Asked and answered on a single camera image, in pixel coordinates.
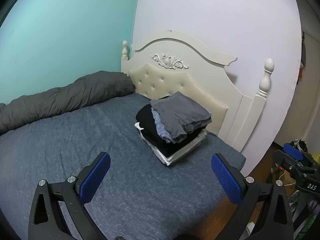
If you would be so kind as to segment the dark grey rolled duvet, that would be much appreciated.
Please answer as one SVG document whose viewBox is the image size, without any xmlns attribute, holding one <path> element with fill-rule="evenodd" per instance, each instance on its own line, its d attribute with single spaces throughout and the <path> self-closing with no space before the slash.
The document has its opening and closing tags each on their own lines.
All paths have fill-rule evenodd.
<svg viewBox="0 0 320 240">
<path fill-rule="evenodd" d="M 80 77 L 65 87 L 23 95 L 7 105 L 1 103 L 1 134 L 134 91 L 135 85 L 126 74 L 99 71 Z"/>
</svg>

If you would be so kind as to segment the blue speckled bed sheet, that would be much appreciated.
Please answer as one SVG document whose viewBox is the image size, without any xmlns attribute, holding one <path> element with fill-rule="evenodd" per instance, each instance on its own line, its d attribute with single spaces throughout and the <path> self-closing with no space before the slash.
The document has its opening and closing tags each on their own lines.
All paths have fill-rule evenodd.
<svg viewBox="0 0 320 240">
<path fill-rule="evenodd" d="M 111 166 L 86 209 L 108 239 L 173 239 L 206 219 L 225 193 L 211 168 L 221 153 L 236 168 L 246 159 L 217 136 L 164 166 L 135 128 L 149 100 L 133 93 L 112 98 L 1 136 L 1 210 L 21 239 L 37 183 L 77 175 L 101 152 Z"/>
</svg>

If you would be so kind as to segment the stack of folded clothes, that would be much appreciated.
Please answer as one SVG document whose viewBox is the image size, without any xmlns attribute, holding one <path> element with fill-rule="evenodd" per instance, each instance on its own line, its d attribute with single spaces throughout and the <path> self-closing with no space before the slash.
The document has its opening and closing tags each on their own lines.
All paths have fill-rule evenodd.
<svg viewBox="0 0 320 240">
<path fill-rule="evenodd" d="M 135 127 L 157 158 L 170 166 L 199 145 L 211 122 L 210 110 L 176 92 L 141 108 Z"/>
</svg>

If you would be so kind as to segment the cream tufted headboard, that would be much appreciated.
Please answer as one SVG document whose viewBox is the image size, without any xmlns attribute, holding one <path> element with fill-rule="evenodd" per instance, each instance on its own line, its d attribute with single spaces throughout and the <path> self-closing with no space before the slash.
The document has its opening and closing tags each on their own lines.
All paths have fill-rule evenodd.
<svg viewBox="0 0 320 240">
<path fill-rule="evenodd" d="M 200 40 L 178 31 L 161 31 L 146 41 L 128 46 L 122 42 L 121 72 L 136 92 L 159 99 L 179 91 L 208 108 L 208 131 L 242 151 L 266 103 L 274 62 L 267 59 L 255 97 L 246 96 L 232 83 L 225 67 L 236 56 L 211 50 Z"/>
</svg>

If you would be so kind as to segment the grey t-shirt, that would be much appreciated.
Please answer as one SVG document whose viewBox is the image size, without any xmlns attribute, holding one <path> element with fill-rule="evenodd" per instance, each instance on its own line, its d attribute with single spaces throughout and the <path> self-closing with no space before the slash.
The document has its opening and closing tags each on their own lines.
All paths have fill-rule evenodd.
<svg viewBox="0 0 320 240">
<path fill-rule="evenodd" d="M 187 135 L 212 122 L 208 109 L 181 92 L 151 100 L 150 105 L 157 134 L 167 143 L 182 142 Z"/>
</svg>

